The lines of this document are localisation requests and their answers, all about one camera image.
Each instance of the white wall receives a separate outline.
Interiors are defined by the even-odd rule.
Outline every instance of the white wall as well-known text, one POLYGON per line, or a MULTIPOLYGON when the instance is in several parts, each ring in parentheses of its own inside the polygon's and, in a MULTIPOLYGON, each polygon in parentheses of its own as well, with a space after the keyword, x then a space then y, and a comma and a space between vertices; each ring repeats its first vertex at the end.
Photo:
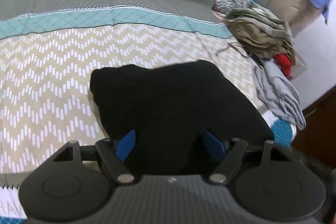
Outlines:
POLYGON ((320 16, 293 41, 308 70, 293 80, 302 108, 308 107, 336 85, 336 0, 330 6, 328 25, 320 16))

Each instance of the olive green cloth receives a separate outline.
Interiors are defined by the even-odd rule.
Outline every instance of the olive green cloth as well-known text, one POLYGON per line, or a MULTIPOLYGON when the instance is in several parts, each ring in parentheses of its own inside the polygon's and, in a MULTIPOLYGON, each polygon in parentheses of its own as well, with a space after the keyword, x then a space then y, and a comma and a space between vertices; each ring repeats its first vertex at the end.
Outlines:
POLYGON ((258 4, 253 4, 251 8, 233 9, 226 21, 232 34, 259 58, 286 54, 292 65, 295 64, 290 27, 270 10, 258 4))

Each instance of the zigzag patterned bedsheet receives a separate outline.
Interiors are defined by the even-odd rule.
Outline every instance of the zigzag patterned bedsheet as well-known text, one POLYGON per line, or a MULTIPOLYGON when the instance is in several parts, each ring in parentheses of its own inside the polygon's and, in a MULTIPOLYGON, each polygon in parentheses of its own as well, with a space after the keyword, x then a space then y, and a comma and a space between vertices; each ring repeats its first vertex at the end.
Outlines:
POLYGON ((208 60, 263 114, 278 143, 295 135, 257 98, 244 50, 216 54, 236 40, 212 15, 212 0, 0 3, 0 186, 17 187, 12 173, 35 169, 69 140, 105 137, 89 92, 91 71, 104 66, 208 60))

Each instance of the blue knit fabric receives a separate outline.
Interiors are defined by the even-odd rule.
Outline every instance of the blue knit fabric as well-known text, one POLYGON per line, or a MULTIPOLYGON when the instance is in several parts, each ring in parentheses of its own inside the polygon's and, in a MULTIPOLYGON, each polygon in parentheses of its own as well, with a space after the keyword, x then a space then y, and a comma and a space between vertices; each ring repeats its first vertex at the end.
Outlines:
POLYGON ((292 142, 292 128, 290 124, 283 120, 278 119, 271 126, 271 130, 274 133, 274 141, 284 147, 290 147, 292 142))
POLYGON ((0 224, 20 224, 23 223, 23 221, 25 221, 25 219, 0 216, 0 224))

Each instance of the black cloth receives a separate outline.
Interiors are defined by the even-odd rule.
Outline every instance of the black cloth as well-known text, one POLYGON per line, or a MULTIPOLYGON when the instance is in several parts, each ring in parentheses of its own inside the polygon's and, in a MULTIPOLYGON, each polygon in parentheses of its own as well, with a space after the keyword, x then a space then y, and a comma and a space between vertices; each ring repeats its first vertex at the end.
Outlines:
POLYGON ((90 90, 110 138, 135 129, 136 145, 125 162, 134 173, 210 172, 215 165, 201 144, 204 129, 256 145, 273 139, 252 103, 207 61, 97 69, 90 90))

